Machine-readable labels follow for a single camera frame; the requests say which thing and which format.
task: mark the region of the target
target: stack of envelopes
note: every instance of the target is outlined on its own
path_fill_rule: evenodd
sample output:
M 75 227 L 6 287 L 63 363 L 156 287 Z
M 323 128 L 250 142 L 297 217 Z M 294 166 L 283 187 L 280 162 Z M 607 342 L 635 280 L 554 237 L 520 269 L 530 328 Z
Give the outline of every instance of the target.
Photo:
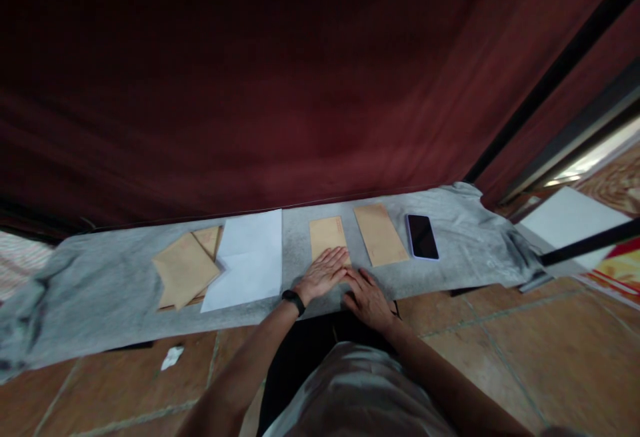
M 153 258 L 165 287 L 158 310 L 180 310 L 202 302 L 209 284 L 221 274 L 215 256 L 222 230 L 216 226 L 184 234 Z

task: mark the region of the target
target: person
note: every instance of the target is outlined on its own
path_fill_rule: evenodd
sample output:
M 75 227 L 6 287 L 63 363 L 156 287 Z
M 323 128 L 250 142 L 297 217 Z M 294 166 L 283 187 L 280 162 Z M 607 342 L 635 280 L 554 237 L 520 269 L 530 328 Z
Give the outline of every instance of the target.
M 200 398 L 180 436 L 237 436 L 265 377 L 258 436 L 531 435 L 415 336 L 366 270 L 345 267 L 347 257 L 337 247 L 313 262 Z M 296 322 L 339 282 L 351 289 L 348 311 Z

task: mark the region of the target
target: smartphone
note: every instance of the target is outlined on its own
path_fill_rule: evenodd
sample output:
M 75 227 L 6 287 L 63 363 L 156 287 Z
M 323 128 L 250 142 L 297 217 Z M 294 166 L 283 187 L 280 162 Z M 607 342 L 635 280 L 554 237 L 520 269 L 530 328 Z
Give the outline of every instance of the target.
M 407 231 L 409 232 L 411 254 L 415 258 L 440 259 L 429 217 L 407 214 Z

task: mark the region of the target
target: table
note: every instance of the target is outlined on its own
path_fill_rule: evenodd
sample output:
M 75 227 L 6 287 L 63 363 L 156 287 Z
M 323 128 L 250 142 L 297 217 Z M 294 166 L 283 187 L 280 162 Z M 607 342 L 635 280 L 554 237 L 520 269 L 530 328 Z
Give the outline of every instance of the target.
M 542 271 L 506 219 L 480 204 L 473 186 L 456 183 L 417 193 L 283 211 L 283 288 L 311 263 L 309 221 L 341 216 L 354 266 L 371 270 L 353 207 L 383 203 L 408 248 L 407 213 L 428 215 L 440 261 L 411 259 L 374 268 L 389 299 L 493 283 L 515 286 Z M 279 297 L 199 313 L 199 305 L 157 312 L 162 283 L 151 258 L 185 232 L 224 224 L 214 218 L 68 238 L 47 266 L 0 308 L 4 381 L 26 368 L 169 336 L 257 324 Z M 341 308 L 345 284 L 312 302 L 304 317 Z

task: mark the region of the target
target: hand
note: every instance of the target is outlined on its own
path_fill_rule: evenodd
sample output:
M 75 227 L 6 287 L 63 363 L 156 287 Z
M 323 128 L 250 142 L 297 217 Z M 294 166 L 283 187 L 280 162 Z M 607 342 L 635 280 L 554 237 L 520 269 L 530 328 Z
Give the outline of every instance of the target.
M 325 250 L 313 261 L 305 276 L 293 288 L 305 307 L 316 297 L 329 292 L 342 280 L 347 273 L 343 266 L 348 257 L 349 251 L 346 247 L 335 247 Z
M 373 277 L 365 269 L 360 269 L 360 273 L 347 269 L 343 281 L 353 291 L 353 296 L 347 293 L 343 298 L 349 310 L 367 326 L 385 334 L 393 326 L 395 316 Z

